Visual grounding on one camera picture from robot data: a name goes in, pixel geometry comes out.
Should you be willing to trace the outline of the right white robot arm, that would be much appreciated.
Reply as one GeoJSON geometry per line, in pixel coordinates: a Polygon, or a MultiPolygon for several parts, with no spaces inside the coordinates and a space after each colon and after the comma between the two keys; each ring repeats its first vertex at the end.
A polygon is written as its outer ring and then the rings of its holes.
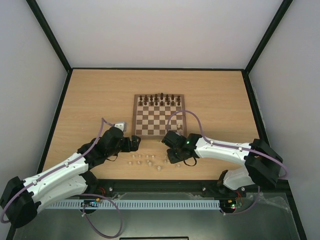
{"type": "Polygon", "coordinates": [[[225,142],[191,133],[188,137],[169,130],[162,143],[168,147],[171,164],[192,159],[218,159],[239,165],[235,170],[225,170],[220,175],[218,191],[229,196],[235,190],[249,185],[275,189],[283,159],[265,141],[252,143],[225,142]]]}

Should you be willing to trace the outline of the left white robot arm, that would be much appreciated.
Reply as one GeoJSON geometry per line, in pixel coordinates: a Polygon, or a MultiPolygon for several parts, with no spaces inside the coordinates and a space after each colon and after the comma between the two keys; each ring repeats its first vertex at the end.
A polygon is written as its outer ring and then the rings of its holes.
{"type": "Polygon", "coordinates": [[[50,169],[23,180],[17,176],[10,179],[0,198],[1,223],[21,228],[47,206],[72,196],[93,194],[99,181],[91,169],[119,153],[136,152],[140,142],[140,137],[125,137],[120,128],[112,126],[50,169]]]}

